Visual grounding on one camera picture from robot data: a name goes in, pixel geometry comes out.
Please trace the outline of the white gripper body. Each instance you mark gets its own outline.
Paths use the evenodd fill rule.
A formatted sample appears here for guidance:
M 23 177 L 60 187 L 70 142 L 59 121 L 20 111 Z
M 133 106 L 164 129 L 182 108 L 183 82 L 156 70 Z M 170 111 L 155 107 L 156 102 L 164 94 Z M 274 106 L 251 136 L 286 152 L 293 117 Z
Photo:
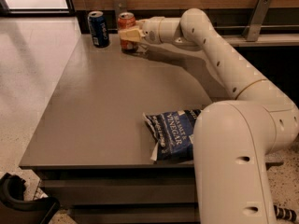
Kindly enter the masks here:
M 152 17 L 144 21 L 142 32 L 151 44 L 173 43 L 181 37 L 180 18 Z

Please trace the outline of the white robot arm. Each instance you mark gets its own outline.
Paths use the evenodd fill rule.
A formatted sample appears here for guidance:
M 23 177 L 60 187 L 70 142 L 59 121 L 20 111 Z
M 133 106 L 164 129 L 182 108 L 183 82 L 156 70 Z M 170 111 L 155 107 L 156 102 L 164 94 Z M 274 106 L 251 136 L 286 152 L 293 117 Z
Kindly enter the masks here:
M 121 39 L 202 50 L 229 98 L 200 113 L 193 162 L 201 224 L 277 224 L 265 157 L 299 131 L 296 104 L 191 8 L 179 18 L 153 17 L 122 29 Z

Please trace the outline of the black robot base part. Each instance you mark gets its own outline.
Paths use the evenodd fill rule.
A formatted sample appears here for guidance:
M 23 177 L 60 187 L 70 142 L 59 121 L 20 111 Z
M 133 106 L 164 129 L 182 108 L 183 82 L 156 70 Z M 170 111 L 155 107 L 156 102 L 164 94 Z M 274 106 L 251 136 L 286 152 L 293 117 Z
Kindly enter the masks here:
M 60 208 L 52 197 L 24 200 L 25 180 L 5 173 L 0 178 L 0 224 L 48 224 Z

